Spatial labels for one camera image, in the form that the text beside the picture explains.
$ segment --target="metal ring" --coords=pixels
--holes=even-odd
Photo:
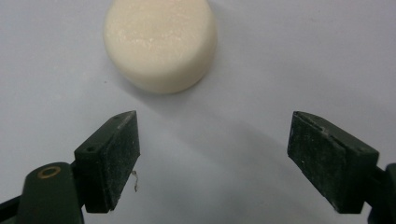
[[[59,166],[50,166],[42,169],[38,172],[37,177],[40,179],[47,179],[53,177],[61,172],[61,167]]]

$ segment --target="white paper background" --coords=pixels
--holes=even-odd
[[[107,58],[110,1],[0,1],[0,202],[107,119],[137,110],[142,156],[116,210],[86,223],[366,223],[336,214],[287,156],[292,111],[396,161],[396,2],[210,0],[209,74],[174,95],[135,89]]]

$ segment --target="cream cylindrical sample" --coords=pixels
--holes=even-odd
[[[136,87],[173,93],[206,73],[217,29],[206,0],[114,0],[104,40],[110,59]]]

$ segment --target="white surface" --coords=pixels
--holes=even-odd
[[[181,94],[139,91],[102,39],[110,1],[0,2],[0,201],[137,110],[142,156],[116,210],[86,223],[366,223],[341,216],[286,153],[293,110],[396,161],[394,1],[209,1],[219,44]]]
[[[206,0],[115,0],[104,40],[111,60],[136,87],[174,93],[207,72],[217,31]]]

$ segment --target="rough textured jaw pad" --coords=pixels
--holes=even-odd
[[[379,156],[375,149],[325,119],[294,112],[288,154],[338,213],[361,212],[364,183]]]
[[[109,119],[75,151],[87,212],[114,210],[140,155],[134,111]]]
[[[104,40],[110,59],[136,87],[173,93],[206,73],[217,28],[206,0],[114,0]]]

